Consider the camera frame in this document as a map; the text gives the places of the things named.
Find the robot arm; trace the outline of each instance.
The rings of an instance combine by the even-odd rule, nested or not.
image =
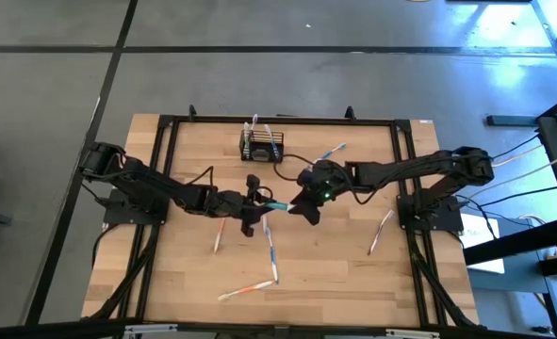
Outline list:
[[[302,191],[291,201],[295,205],[289,213],[303,215],[312,225],[319,222],[319,206],[334,201],[351,191],[360,204],[387,184],[425,175],[444,177],[430,188],[423,188],[412,196],[408,212],[414,217],[428,218],[439,203],[467,185],[483,186],[494,179],[490,158],[486,151],[461,147],[455,151],[437,151],[411,160],[379,164],[376,162],[346,162],[345,167],[330,160],[320,160],[312,170],[303,170],[297,178]],[[357,193],[369,193],[361,202]]]
[[[148,168],[137,158],[125,155],[121,147],[106,143],[93,143],[79,170],[85,180],[117,187],[133,209],[146,214],[154,214],[169,198],[193,215],[237,218],[251,225],[271,211],[255,202],[274,202],[257,192],[259,179],[254,175],[247,177],[246,196],[231,190],[218,191],[213,185],[182,184]]]

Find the wire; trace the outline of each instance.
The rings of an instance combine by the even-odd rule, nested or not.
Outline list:
[[[492,237],[494,237],[494,239],[498,239],[496,237],[496,235],[494,234],[494,229],[492,228],[492,224],[489,223],[489,218],[487,217],[487,213],[482,209],[482,207],[478,203],[476,203],[471,198],[467,198],[465,196],[454,195],[454,197],[460,197],[462,199],[467,199],[469,202],[473,202],[477,206],[477,208],[479,208],[478,211],[482,213],[482,216],[485,219],[485,224],[487,225],[487,230],[489,231],[489,233],[492,234]]]
[[[523,216],[519,216],[518,218],[530,218],[530,219],[534,219],[537,222],[540,223],[540,225],[544,225],[546,222],[540,218],[539,216],[535,216],[535,215],[523,215]]]
[[[547,167],[549,167],[549,166],[552,166],[552,165],[554,165],[554,164],[556,164],[556,163],[557,163],[557,158],[554,159],[554,160],[552,160],[552,161],[550,161],[547,165],[544,165],[544,166],[539,167],[539,168],[537,168],[537,169],[531,170],[531,171],[529,171],[529,172],[527,172],[527,173],[525,173],[525,174],[521,174],[521,175],[519,175],[519,176],[517,176],[517,177],[515,177],[515,178],[513,178],[513,179],[505,180],[505,181],[503,181],[503,182],[501,182],[501,183],[498,183],[498,184],[495,184],[495,185],[493,185],[493,186],[490,186],[490,187],[481,189],[480,191],[475,192],[474,194],[472,194],[472,195],[470,196],[470,198],[473,198],[473,197],[477,196],[478,194],[484,193],[485,191],[490,190],[490,189],[492,189],[492,188],[496,188],[496,187],[498,187],[498,186],[502,186],[502,185],[504,185],[504,184],[511,183],[511,182],[513,182],[513,181],[515,181],[515,180],[524,178],[524,177],[526,177],[526,176],[528,176],[528,175],[534,174],[534,173],[536,173],[537,171],[543,170],[543,169],[545,169],[545,168],[547,168]]]
[[[297,159],[299,159],[299,160],[301,160],[301,161],[303,161],[303,162],[306,162],[307,165],[314,165],[313,162],[311,162],[311,161],[305,159],[304,157],[302,157],[302,156],[300,156],[300,155],[296,155],[296,154],[283,154],[282,157],[283,157],[283,159],[286,158],[286,157],[294,157],[294,158],[297,158]],[[294,179],[293,179],[293,178],[288,178],[288,177],[286,177],[286,176],[280,174],[280,172],[279,172],[278,169],[276,168],[276,165],[278,165],[278,162],[274,162],[274,172],[276,172],[276,175],[278,175],[278,177],[280,177],[280,179],[286,180],[286,181],[297,181],[297,178],[294,178]]]
[[[196,178],[192,179],[191,181],[185,183],[184,185],[192,185],[194,183],[196,183],[197,181],[199,181],[201,178],[203,178],[205,176],[205,174],[209,173],[209,183],[213,186],[213,166],[209,166],[207,169],[205,169],[205,171],[201,174],[199,174],[199,176],[197,176]]]
[[[493,161],[494,159],[496,159],[497,157],[501,157],[501,156],[503,156],[503,155],[506,155],[506,154],[508,154],[508,153],[510,153],[510,152],[512,152],[512,151],[514,151],[514,150],[516,150],[517,148],[519,148],[519,147],[525,145],[526,143],[528,143],[528,142],[534,140],[534,139],[537,138],[538,136],[539,136],[539,135],[535,135],[535,136],[533,136],[533,137],[530,137],[528,140],[525,140],[525,141],[521,142],[520,144],[516,145],[516,146],[513,147],[512,149],[510,149],[510,150],[508,150],[508,151],[506,151],[506,152],[504,152],[504,153],[500,153],[500,154],[498,154],[498,155],[492,156],[492,161]]]
[[[481,211],[478,210],[477,208],[471,207],[471,206],[469,206],[469,205],[467,205],[467,206],[465,206],[465,207],[470,208],[470,209],[475,210],[475,211],[481,212]],[[521,226],[531,226],[531,225],[529,225],[528,223],[523,223],[523,222],[515,221],[515,220],[513,220],[513,219],[511,219],[511,218],[507,218],[507,217],[503,216],[502,214],[498,214],[498,213],[496,213],[496,212],[485,211],[485,210],[483,210],[483,211],[484,211],[485,213],[487,213],[487,214],[491,214],[491,215],[494,215],[494,216],[503,218],[503,219],[508,220],[509,222],[515,223],[515,224],[517,224],[517,225],[521,225]]]
[[[456,240],[458,240],[458,242],[460,243],[460,246],[463,247],[463,250],[465,249],[465,243],[463,243],[463,241],[460,239],[460,236],[458,236],[458,234],[456,234],[455,231],[448,231],[449,234],[451,234],[451,236],[453,236]]]
[[[274,192],[271,191],[271,189],[267,186],[260,186],[257,190],[259,189],[265,189],[270,193],[269,199],[274,199]]]
[[[521,153],[521,154],[519,154],[519,155],[515,155],[515,156],[513,156],[513,157],[511,157],[511,158],[508,158],[508,159],[506,159],[506,160],[504,160],[504,161],[501,161],[501,162],[499,162],[499,163],[497,163],[497,164],[492,164],[492,167],[494,168],[494,167],[502,166],[502,165],[504,165],[504,164],[508,164],[508,163],[510,163],[511,161],[517,160],[517,159],[520,158],[521,156],[524,156],[525,154],[530,153],[531,151],[537,150],[537,149],[539,149],[539,148],[541,148],[541,147],[542,147],[542,145],[537,145],[537,146],[535,146],[534,148],[532,148],[532,149],[530,149],[530,150],[528,150],[528,151],[525,151],[525,152],[523,152],[523,153]]]
[[[486,207],[486,206],[489,206],[489,205],[491,205],[491,204],[498,203],[498,202],[504,202],[504,201],[507,201],[507,200],[509,200],[509,199],[516,198],[516,197],[521,197],[521,196],[528,195],[528,194],[546,192],[546,191],[548,191],[548,190],[552,190],[552,189],[556,189],[556,188],[557,188],[557,186],[553,186],[553,187],[547,187],[547,188],[536,189],[536,190],[529,191],[529,192],[523,192],[523,193],[513,194],[513,195],[510,195],[510,196],[508,196],[508,197],[504,197],[504,198],[502,198],[502,199],[498,199],[498,200],[493,201],[493,202],[483,203],[483,204],[482,204],[482,207]]]
[[[106,206],[106,204],[102,201],[102,199],[100,199],[100,197],[98,197],[98,196],[96,195],[96,193],[94,193],[94,192],[91,190],[91,188],[87,187],[85,184],[83,184],[83,182],[81,183],[81,186],[82,186],[83,188],[85,188],[86,191],[88,191],[88,192],[93,196],[93,199],[94,199],[96,202],[98,202],[99,204],[101,204],[101,205],[103,205],[103,206]]]
[[[96,254],[98,253],[98,245],[100,244],[100,240],[102,240],[102,238],[108,232],[114,230],[117,226],[118,224],[108,225],[108,228],[106,228],[102,233],[98,235],[98,237],[96,237],[96,241],[94,241],[93,243],[93,250],[91,250],[91,267],[93,267],[93,265],[96,263]]]

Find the gray floor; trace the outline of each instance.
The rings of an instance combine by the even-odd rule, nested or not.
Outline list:
[[[126,7],[126,0],[0,1],[0,43],[114,44]],[[546,47],[549,41],[531,5],[153,0],[139,3],[127,44]],[[0,228],[0,326],[20,322],[108,60],[0,55],[0,212],[14,218]],[[203,115],[315,117],[340,117],[352,105],[359,117],[434,120],[445,149],[469,145],[498,153],[532,130],[487,128],[484,116],[534,115],[556,102],[553,56],[123,55],[98,140],[121,144],[132,114],[185,114],[190,104]],[[546,162],[537,151],[498,168],[497,181]],[[547,169],[477,200],[554,183]],[[557,192],[492,207],[510,217],[555,219]],[[79,317],[101,216],[82,194],[43,321]],[[494,330],[548,325],[531,298],[475,291],[480,319]]]

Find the wooden tabletop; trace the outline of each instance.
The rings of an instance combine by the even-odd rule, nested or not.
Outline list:
[[[147,163],[158,115],[137,114],[125,149]],[[438,149],[431,121],[411,121],[417,155]],[[171,177],[185,182],[214,166],[214,185],[220,190],[246,192],[246,176],[253,173],[270,187],[276,200],[290,201],[300,188],[281,180],[271,164],[242,162],[235,123],[180,123]],[[285,133],[285,153],[315,159],[341,142],[343,151],[331,160],[394,161],[389,130],[372,126],[273,125]],[[167,138],[162,149],[167,148]],[[160,159],[159,170],[164,160]],[[303,163],[285,159],[278,169],[296,177]],[[437,178],[425,177],[423,186]],[[208,183],[208,176],[201,179]],[[218,296],[271,280],[268,239],[260,225],[252,238],[240,232],[240,222],[228,219],[217,254],[213,254],[219,219],[184,213],[171,203],[161,228],[145,319],[242,324],[298,324],[417,327],[418,312],[405,234],[397,213],[386,224],[371,256],[369,245],[380,220],[396,210],[397,184],[381,189],[366,205],[351,193],[320,209],[311,226],[302,216],[274,211],[268,214],[280,283],[264,290],[218,301]],[[123,278],[134,225],[122,225],[102,240],[91,273],[83,315],[102,306]],[[460,244],[450,234],[433,232],[439,278],[453,300],[477,321],[467,268]],[[128,314],[135,312],[139,280],[132,291]],[[431,289],[425,282],[430,319],[434,322]]]

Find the metal stand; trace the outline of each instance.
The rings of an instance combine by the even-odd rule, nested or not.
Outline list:
[[[485,118],[485,122],[489,126],[503,126],[503,127],[537,127],[538,119],[544,117],[556,117],[557,104],[548,109],[546,112],[537,117],[529,116],[504,116],[504,115],[491,115]]]

